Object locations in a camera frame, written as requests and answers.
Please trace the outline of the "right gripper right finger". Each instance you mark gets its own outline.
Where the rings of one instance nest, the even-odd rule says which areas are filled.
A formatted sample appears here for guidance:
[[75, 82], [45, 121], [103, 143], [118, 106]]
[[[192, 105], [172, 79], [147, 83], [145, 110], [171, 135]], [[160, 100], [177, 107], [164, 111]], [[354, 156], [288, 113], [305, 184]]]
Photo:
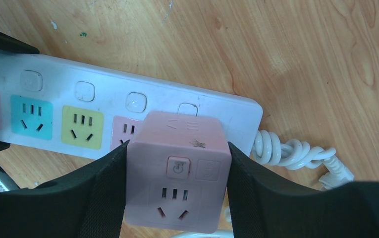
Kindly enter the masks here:
[[379, 182], [318, 191], [259, 165], [233, 144], [227, 182], [236, 238], [379, 238]]

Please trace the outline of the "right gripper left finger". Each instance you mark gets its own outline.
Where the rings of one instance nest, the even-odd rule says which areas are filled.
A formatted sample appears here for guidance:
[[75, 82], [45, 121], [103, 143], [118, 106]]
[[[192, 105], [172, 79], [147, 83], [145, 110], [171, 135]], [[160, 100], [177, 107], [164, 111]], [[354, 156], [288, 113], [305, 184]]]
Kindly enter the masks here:
[[33, 189], [0, 192], [0, 238], [117, 238], [127, 144]]

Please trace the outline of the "white long power strip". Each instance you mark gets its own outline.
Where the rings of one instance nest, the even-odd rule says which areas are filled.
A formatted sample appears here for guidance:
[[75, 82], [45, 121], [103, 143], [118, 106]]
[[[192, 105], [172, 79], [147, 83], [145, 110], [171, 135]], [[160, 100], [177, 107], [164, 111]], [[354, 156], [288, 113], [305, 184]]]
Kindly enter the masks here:
[[249, 98], [47, 55], [0, 51], [0, 141], [89, 159], [151, 111], [213, 117], [250, 154], [262, 107]]

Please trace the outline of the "light pink cube plug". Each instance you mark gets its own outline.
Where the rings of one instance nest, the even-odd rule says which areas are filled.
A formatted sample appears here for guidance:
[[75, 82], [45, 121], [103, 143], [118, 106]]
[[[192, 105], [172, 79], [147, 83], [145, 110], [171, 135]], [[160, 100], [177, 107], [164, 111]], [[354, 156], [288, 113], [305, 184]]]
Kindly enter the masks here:
[[218, 119], [150, 112], [126, 159], [127, 223], [208, 234], [218, 229], [232, 161]]

